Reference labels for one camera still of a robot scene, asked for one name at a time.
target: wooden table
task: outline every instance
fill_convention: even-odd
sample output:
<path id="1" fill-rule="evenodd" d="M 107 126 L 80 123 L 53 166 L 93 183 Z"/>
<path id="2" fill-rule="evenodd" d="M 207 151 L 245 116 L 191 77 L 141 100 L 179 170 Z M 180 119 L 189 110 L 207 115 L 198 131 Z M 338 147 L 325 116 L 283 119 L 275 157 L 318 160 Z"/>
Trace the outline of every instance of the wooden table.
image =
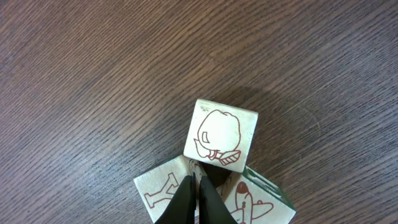
<path id="1" fill-rule="evenodd" d="M 292 223 L 398 213 L 397 1 L 0 2 L 0 223 L 151 223 L 205 98 L 257 111 Z"/>

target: wooden block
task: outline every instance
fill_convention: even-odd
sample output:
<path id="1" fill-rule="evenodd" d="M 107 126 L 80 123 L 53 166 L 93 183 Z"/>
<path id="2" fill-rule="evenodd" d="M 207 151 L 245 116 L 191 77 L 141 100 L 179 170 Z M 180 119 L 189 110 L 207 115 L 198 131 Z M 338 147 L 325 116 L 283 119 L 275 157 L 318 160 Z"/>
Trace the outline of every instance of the wooden block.
<path id="1" fill-rule="evenodd" d="M 278 186 L 249 167 L 242 174 L 233 172 L 217 190 L 239 224 L 286 224 L 296 212 Z"/>
<path id="2" fill-rule="evenodd" d="M 192 175 L 192 172 L 199 177 L 205 175 L 206 173 L 201 170 L 203 169 L 199 163 L 181 155 L 134 179 L 141 199 L 154 223 L 163 214 L 183 178 L 186 175 Z M 195 210 L 195 216 L 198 215 L 199 202 Z"/>
<path id="3" fill-rule="evenodd" d="M 258 114 L 197 100 L 184 156 L 235 172 L 246 165 Z"/>

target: black object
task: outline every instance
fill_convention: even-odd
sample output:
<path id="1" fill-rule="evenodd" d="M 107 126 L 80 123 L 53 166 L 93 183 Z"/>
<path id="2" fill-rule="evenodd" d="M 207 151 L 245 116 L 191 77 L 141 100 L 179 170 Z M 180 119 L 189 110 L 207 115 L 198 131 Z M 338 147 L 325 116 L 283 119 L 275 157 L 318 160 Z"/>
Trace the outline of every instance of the black object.
<path id="1" fill-rule="evenodd" d="M 155 224 L 194 224 L 195 208 L 196 179 L 193 174 L 184 177 Z M 199 223 L 237 224 L 207 176 L 202 176 L 199 185 Z"/>

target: red airplane nose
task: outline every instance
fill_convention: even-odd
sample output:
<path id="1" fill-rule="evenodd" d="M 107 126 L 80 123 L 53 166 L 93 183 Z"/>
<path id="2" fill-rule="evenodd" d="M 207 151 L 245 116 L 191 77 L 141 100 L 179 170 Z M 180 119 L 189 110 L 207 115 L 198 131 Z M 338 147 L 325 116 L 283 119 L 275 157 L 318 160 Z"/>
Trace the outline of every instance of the red airplane nose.
<path id="1" fill-rule="evenodd" d="M 249 192 L 248 186 L 244 182 L 240 182 L 236 188 L 236 192 L 239 194 L 245 194 Z"/>

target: block with airplane drawing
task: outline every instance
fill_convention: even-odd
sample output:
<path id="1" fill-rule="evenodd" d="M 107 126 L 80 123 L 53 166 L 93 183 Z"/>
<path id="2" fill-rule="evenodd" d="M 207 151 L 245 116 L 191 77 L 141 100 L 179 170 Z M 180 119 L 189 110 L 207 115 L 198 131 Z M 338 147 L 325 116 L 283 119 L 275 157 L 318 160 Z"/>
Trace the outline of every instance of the block with airplane drawing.
<path id="1" fill-rule="evenodd" d="M 256 127 L 258 114 L 253 111 L 197 100 L 184 156 L 242 172 Z"/>
<path id="2" fill-rule="evenodd" d="M 183 178 L 193 173 L 196 174 L 197 185 L 201 177 L 206 175 L 197 161 L 181 155 L 134 179 L 141 199 L 154 223 L 167 208 Z"/>
<path id="3" fill-rule="evenodd" d="M 217 190 L 238 224 L 287 224 L 296 212 L 278 186 L 249 167 L 233 172 Z"/>

